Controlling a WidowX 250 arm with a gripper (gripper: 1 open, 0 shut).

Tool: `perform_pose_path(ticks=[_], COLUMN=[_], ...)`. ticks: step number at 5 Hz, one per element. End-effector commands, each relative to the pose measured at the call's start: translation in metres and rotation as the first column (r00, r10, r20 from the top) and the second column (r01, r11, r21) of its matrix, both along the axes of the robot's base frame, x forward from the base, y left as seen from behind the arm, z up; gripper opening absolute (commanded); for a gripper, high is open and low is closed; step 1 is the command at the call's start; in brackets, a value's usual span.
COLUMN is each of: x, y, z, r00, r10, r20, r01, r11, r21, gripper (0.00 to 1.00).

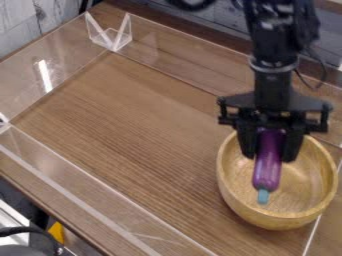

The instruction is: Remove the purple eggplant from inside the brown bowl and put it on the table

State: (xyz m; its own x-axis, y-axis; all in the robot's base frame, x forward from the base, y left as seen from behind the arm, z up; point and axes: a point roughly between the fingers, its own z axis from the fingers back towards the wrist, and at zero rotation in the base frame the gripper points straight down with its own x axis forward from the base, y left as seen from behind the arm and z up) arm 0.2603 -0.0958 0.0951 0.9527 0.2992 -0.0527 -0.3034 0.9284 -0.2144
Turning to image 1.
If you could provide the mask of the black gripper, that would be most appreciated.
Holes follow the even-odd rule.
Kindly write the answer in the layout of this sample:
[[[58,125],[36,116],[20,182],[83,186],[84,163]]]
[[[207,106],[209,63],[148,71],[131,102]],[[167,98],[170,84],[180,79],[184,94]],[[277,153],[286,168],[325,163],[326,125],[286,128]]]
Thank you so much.
[[[255,73],[254,90],[218,98],[218,122],[237,130],[242,154],[253,159],[258,127],[282,129],[282,161],[297,160],[306,133],[329,130],[329,102],[305,96],[293,87],[291,73]]]

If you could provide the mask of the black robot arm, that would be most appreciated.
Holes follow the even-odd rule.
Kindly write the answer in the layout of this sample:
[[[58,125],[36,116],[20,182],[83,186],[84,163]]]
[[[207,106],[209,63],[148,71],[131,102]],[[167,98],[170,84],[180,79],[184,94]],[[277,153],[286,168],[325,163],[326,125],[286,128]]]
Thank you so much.
[[[319,20],[313,0],[242,0],[253,42],[249,65],[254,90],[218,98],[218,122],[237,131],[242,154],[253,158],[261,149],[262,129],[285,132],[281,160],[293,162],[303,138],[329,130],[331,104],[293,87],[299,54],[319,39]]]

